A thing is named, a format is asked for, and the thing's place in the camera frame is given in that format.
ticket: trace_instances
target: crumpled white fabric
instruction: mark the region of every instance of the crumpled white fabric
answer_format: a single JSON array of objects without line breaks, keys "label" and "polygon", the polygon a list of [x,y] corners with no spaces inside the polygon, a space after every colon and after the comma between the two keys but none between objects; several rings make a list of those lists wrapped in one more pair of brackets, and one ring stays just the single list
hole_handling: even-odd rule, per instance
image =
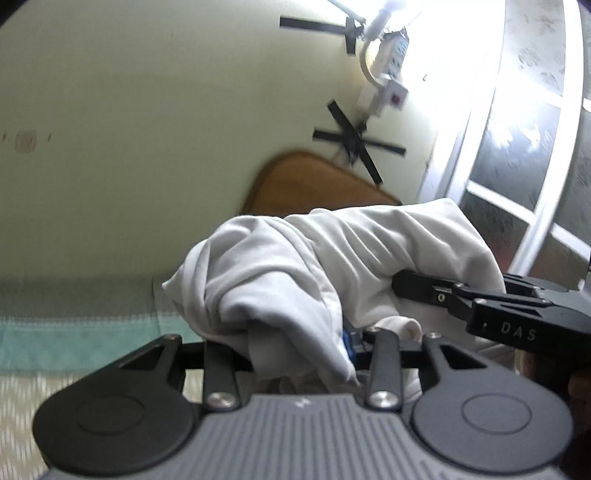
[{"label": "crumpled white fabric", "polygon": [[[197,333],[249,358],[260,379],[316,372],[329,391],[354,390],[343,315],[403,340],[436,330],[499,355],[444,309],[396,298],[391,278],[405,268],[504,291],[490,249],[449,199],[285,219],[239,216],[193,247],[163,287]],[[416,393],[416,379],[408,383],[407,395]]]}]

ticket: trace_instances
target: cloth fold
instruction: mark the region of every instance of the cloth fold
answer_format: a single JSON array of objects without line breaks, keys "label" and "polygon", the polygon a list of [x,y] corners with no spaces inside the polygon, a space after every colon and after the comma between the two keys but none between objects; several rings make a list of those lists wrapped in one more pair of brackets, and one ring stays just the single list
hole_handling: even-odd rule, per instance
[{"label": "cloth fold", "polygon": [[504,290],[490,249],[448,199],[239,216],[193,247],[163,287],[197,333],[248,357],[260,378],[316,372],[329,391],[349,391],[358,382],[343,315],[401,339],[419,340],[422,326],[472,349],[493,345],[443,309],[396,298],[391,278],[405,268]]}]

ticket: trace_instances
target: screw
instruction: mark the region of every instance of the screw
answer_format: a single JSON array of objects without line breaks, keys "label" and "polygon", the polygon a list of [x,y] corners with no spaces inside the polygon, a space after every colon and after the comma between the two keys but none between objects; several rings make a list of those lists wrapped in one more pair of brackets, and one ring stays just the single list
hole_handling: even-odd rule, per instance
[{"label": "screw", "polygon": [[394,408],[400,402],[400,398],[396,393],[379,390],[372,393],[368,398],[368,403],[373,408],[380,408],[381,410],[388,410]]},{"label": "screw", "polygon": [[207,396],[207,405],[216,410],[229,410],[236,405],[236,397],[228,392],[213,392]]}]

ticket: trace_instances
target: beige wall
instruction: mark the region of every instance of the beige wall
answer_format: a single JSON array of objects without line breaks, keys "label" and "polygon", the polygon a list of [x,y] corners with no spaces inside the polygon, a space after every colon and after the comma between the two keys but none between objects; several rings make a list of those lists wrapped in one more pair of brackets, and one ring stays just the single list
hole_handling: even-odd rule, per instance
[{"label": "beige wall", "polygon": [[[335,127],[331,98],[353,114],[357,59],[339,37],[279,30],[280,14],[343,21],[320,0],[30,0],[13,15],[0,28],[0,277],[168,271],[238,211],[270,156],[333,156],[311,132]],[[379,127],[407,157],[376,154],[405,203],[436,134],[417,93]],[[17,153],[28,129],[36,149]]]}]

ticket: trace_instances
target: glass panel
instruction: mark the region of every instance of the glass panel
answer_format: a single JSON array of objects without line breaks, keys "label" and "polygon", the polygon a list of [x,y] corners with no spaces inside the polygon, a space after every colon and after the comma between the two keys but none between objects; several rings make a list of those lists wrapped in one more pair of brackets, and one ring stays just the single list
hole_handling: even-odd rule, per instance
[{"label": "glass panel", "polygon": [[569,177],[554,220],[591,245],[591,113],[584,110]]},{"label": "glass panel", "polygon": [[501,82],[533,83],[562,95],[564,9],[562,0],[508,0]]},{"label": "glass panel", "polygon": [[535,208],[554,147],[560,109],[498,88],[470,178]]},{"label": "glass panel", "polygon": [[507,271],[527,224],[468,192],[464,194],[460,208],[492,250],[501,270]]},{"label": "glass panel", "polygon": [[591,99],[591,13],[583,5],[581,20],[583,22],[585,76],[583,78],[583,97]]},{"label": "glass panel", "polygon": [[550,280],[575,290],[579,281],[587,274],[588,263],[588,260],[548,235],[530,271],[530,277]]}]

